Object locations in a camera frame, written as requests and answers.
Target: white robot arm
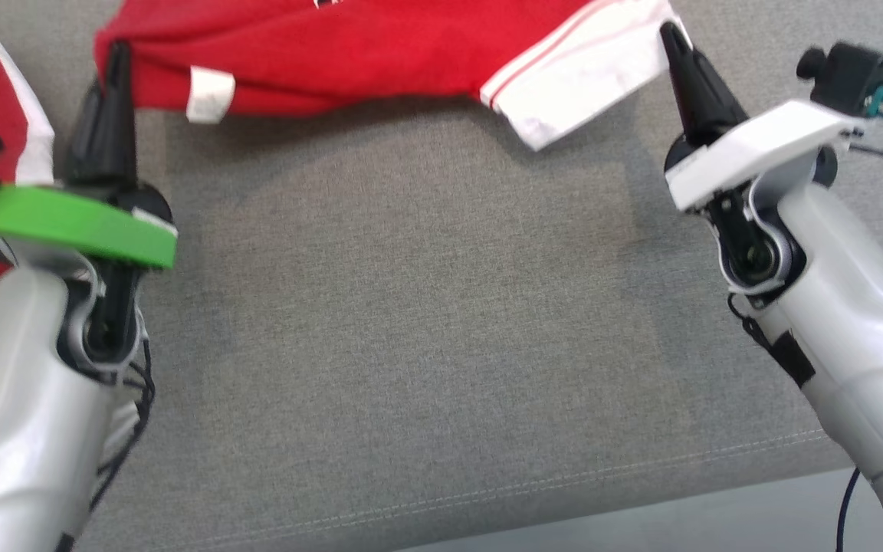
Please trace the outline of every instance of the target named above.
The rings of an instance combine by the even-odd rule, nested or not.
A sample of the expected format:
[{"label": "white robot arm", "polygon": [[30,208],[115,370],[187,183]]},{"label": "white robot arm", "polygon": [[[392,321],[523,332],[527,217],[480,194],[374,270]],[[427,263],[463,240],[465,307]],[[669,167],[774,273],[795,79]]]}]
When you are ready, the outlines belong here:
[{"label": "white robot arm", "polygon": [[883,248],[828,189],[861,139],[883,54],[807,52],[812,101],[747,119],[707,59],[667,24],[684,135],[667,158],[677,209],[707,220],[753,334],[795,380],[883,505]]},{"label": "white robot arm", "polygon": [[172,266],[176,234],[137,179],[127,62],[116,45],[103,93],[88,91],[66,189],[0,186],[14,265],[0,279],[0,552],[73,548],[155,396],[137,289]]}]

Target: white cuff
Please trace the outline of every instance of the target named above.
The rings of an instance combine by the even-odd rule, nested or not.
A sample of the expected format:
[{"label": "white cuff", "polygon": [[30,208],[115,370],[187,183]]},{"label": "white cuff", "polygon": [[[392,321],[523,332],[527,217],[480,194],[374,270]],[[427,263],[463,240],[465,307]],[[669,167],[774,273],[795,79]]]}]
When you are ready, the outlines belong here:
[{"label": "white cuff", "polygon": [[683,27],[667,0],[593,0],[497,71],[481,101],[540,150],[665,72],[665,21]]}]

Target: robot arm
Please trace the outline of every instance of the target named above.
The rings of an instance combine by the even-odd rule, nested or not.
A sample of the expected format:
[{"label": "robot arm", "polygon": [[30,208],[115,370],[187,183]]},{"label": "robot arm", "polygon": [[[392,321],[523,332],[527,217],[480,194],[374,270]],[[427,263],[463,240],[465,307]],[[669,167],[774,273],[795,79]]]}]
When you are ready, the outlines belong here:
[{"label": "robot arm", "polygon": [[147,340],[140,278],[176,249],[168,205],[137,179],[127,61],[116,46],[88,92],[66,189],[0,186],[0,261],[15,266],[0,279],[0,551],[73,547],[154,396],[147,370],[138,411],[117,393]]},{"label": "robot arm", "polygon": [[829,57],[812,50],[799,67],[816,77],[812,101],[747,119],[679,29],[662,34],[684,122],[667,158],[674,203],[711,225],[757,341],[883,505],[883,248],[827,188],[833,151],[876,113],[868,99],[883,93],[883,55],[842,43]]}]

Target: white tag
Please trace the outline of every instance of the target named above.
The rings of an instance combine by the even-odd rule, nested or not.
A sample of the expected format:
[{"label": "white tag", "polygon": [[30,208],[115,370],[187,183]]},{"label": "white tag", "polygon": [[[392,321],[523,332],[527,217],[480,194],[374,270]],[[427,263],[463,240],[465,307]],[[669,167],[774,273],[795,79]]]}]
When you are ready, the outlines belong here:
[{"label": "white tag", "polygon": [[190,123],[220,123],[234,101],[235,88],[236,80],[230,73],[206,67],[190,67],[186,119]]}]

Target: gray couch cushion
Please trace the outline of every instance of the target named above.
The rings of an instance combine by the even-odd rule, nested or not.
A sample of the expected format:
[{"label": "gray couch cushion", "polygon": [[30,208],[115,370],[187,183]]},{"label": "gray couch cushion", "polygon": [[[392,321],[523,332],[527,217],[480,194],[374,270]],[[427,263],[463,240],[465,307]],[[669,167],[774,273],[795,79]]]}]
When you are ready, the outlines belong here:
[{"label": "gray couch cushion", "polygon": [[[59,144],[115,7],[0,1]],[[871,2],[678,8],[750,112],[807,94],[812,43],[883,47]],[[468,100],[143,114],[179,266],[144,287],[152,425],[80,548],[390,550],[847,465],[673,209],[678,123],[665,78],[537,154]],[[841,177],[883,241],[883,163]]]}]

